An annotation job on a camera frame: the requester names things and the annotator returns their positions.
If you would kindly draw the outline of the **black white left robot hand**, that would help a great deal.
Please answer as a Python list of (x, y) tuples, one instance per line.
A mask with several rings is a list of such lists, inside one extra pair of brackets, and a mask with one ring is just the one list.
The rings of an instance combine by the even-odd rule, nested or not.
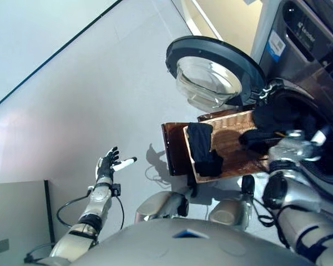
[(104, 157), (100, 157), (95, 167), (95, 179), (111, 178), (115, 172), (120, 171), (137, 161), (136, 157), (119, 160), (119, 150), (117, 147), (111, 148)]

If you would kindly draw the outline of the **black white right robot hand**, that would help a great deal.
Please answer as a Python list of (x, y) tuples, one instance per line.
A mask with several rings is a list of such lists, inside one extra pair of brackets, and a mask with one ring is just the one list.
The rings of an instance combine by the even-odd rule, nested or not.
[(288, 130), (286, 138), (292, 140), (296, 155), (300, 160), (318, 161), (324, 153), (323, 145), (329, 138), (330, 126), (325, 125), (318, 129), (310, 141), (305, 140), (304, 130)]

